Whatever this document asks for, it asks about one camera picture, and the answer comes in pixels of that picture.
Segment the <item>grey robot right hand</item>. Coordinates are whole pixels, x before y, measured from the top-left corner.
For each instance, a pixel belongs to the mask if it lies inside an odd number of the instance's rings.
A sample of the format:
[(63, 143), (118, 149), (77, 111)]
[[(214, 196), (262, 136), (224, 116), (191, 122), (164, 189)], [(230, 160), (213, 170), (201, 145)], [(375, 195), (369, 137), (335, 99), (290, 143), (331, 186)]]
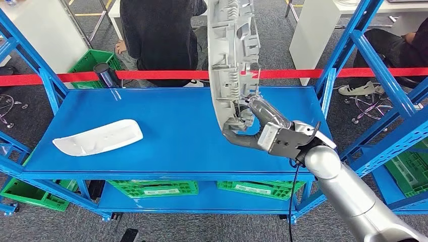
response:
[(261, 96), (251, 94), (248, 108), (258, 119), (260, 129), (254, 135), (240, 135), (224, 125), (223, 136), (232, 144), (266, 151), (273, 156), (291, 158), (304, 164), (306, 153), (316, 146), (336, 148), (336, 144), (315, 127), (301, 121), (290, 121)]

